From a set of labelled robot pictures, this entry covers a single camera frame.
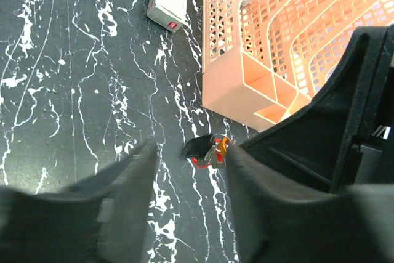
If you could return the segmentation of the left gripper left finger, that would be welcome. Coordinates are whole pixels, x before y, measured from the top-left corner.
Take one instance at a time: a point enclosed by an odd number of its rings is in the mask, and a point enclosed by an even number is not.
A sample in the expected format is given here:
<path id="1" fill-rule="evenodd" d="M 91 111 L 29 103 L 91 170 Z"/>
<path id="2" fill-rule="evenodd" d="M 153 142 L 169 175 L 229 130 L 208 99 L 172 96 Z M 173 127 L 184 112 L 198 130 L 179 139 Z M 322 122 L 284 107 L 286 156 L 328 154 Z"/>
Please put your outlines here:
<path id="1" fill-rule="evenodd" d="M 56 193 L 1 188 L 2 262 L 140 262 L 156 174 L 148 140 Z"/>

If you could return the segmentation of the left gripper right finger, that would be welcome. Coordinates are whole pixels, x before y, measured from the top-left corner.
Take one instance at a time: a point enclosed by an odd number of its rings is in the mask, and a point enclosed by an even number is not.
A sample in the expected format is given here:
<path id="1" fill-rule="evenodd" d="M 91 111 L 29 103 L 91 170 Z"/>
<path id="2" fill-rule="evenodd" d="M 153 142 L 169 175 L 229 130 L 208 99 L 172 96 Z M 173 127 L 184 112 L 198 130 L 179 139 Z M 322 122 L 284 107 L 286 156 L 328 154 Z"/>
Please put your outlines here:
<path id="1" fill-rule="evenodd" d="M 237 145 L 228 147 L 226 172 L 241 262 L 393 261 L 392 185 L 320 192 Z"/>

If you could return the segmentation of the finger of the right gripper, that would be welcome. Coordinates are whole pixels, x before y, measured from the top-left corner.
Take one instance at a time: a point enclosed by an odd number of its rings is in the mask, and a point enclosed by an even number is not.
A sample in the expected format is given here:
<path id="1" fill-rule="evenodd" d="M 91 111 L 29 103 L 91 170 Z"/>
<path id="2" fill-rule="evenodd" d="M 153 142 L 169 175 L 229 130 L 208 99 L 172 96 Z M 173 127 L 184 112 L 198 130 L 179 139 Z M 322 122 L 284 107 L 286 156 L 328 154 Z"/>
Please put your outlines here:
<path id="1" fill-rule="evenodd" d="M 354 183 L 393 182 L 393 27 L 357 28 L 312 101 L 242 148 L 303 185 L 336 193 Z"/>

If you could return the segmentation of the key with red tag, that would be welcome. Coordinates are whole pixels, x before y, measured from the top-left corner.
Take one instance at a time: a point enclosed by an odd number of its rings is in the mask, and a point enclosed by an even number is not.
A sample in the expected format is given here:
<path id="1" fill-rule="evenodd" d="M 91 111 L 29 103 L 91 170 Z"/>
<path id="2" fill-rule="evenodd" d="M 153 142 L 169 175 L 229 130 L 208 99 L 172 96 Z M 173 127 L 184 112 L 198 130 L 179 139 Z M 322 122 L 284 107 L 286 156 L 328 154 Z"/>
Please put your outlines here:
<path id="1" fill-rule="evenodd" d="M 192 163 L 199 169 L 205 169 L 208 167 L 216 169 L 224 169 L 226 167 L 226 160 L 224 163 L 219 163 L 217 160 L 217 152 L 219 148 L 219 140 L 227 137 L 224 134 L 216 133 L 213 134 L 213 146 L 208 151 L 203 160 L 197 160 L 196 158 L 191 158 Z"/>

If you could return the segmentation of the orange keyring carabiner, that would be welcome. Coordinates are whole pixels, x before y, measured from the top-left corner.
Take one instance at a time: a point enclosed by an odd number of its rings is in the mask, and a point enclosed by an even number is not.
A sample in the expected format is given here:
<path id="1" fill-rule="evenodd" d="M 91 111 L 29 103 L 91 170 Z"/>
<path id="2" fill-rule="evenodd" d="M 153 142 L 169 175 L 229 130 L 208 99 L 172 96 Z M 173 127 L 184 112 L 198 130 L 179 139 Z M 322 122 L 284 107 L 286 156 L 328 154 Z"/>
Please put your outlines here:
<path id="1" fill-rule="evenodd" d="M 230 144 L 234 144 L 234 141 L 229 139 L 228 137 L 224 137 L 219 140 L 219 148 L 217 152 L 217 160 L 219 163 L 225 162 L 225 157 L 227 155 L 227 148 Z"/>

